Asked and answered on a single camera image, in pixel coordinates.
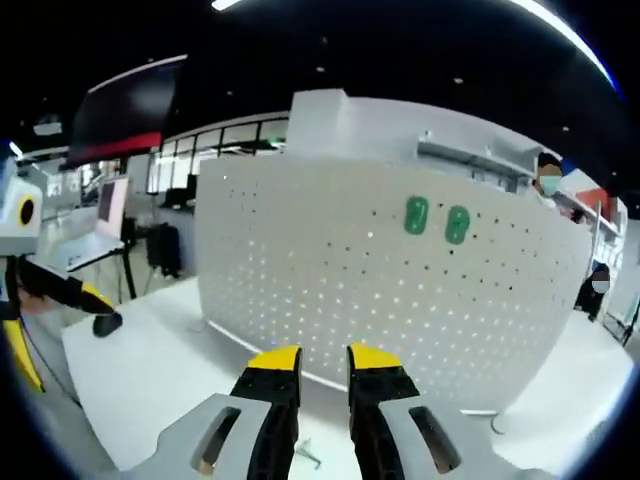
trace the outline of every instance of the gray gripper base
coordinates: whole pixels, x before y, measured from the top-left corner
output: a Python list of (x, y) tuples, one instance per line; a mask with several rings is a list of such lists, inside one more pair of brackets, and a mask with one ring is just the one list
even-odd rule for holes
[[(456, 468), (441, 474), (436, 469), (418, 425), (413, 409), (426, 409), (434, 430), (448, 438), (459, 459)], [(390, 400), (380, 404), (387, 425), (398, 448), (406, 480), (550, 480), (553, 475), (542, 470), (520, 470), (494, 453), (487, 435), (459, 411), (427, 396)]]
[[(109, 472), (93, 477), (99, 480), (244, 480), (260, 428), (271, 404), (258, 400), (215, 394), (162, 431), (153, 456), (126, 472)], [(239, 410), (226, 438), (211, 477), (193, 465), (230, 410)]]

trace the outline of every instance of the white pegboard panel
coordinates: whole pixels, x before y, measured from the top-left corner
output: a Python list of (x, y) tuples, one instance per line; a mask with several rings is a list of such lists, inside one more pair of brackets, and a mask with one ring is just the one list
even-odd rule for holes
[[(573, 307), (591, 237), (525, 199), (428, 169), (234, 157), (202, 165), (196, 254), (207, 318), (260, 350), (300, 344), (346, 384), (345, 347), (396, 353), (423, 392), (507, 407)], [(407, 200), (429, 202), (405, 232)], [(445, 238), (465, 207), (465, 241)]]

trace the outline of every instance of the computer screen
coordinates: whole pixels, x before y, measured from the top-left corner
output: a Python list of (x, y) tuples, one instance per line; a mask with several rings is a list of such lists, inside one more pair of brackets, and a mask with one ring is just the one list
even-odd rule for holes
[(144, 65), (89, 90), (74, 118), (66, 166), (160, 146), (185, 59), (183, 55)]
[(110, 179), (102, 185), (96, 223), (98, 233), (120, 238), (128, 187), (129, 178), (127, 177)]

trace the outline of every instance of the white table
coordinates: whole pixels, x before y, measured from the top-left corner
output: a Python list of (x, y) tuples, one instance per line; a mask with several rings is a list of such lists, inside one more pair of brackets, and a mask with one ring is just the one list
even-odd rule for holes
[[(158, 435), (216, 392), (228, 393), (253, 356), (202, 319), (195, 279), (120, 307), (124, 325), (97, 339), (92, 319), (67, 327), (63, 342), (80, 401), (120, 470), (149, 458)], [(560, 474), (586, 434), (613, 409), (632, 369), (600, 325), (575, 314), (547, 363), (490, 433), (494, 450), (521, 468)], [(294, 457), (291, 480), (360, 478), (344, 392), (303, 380), (300, 440), (322, 468)]]

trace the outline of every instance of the black ceiling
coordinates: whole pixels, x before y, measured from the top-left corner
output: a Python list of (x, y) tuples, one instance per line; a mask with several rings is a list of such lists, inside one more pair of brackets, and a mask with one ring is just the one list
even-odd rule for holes
[(168, 135), (286, 110), (296, 90), (341, 87), (487, 118), (571, 158), (614, 193), (640, 190), (627, 2), (544, 3), (592, 46), (622, 95), (508, 0), (244, 0), (223, 13), (206, 0), (38, 0), (3, 5), (0, 128), (24, 150), (66, 144), (66, 134), (33, 135), (35, 121), (58, 114), (68, 132), (91, 86), (189, 53)]

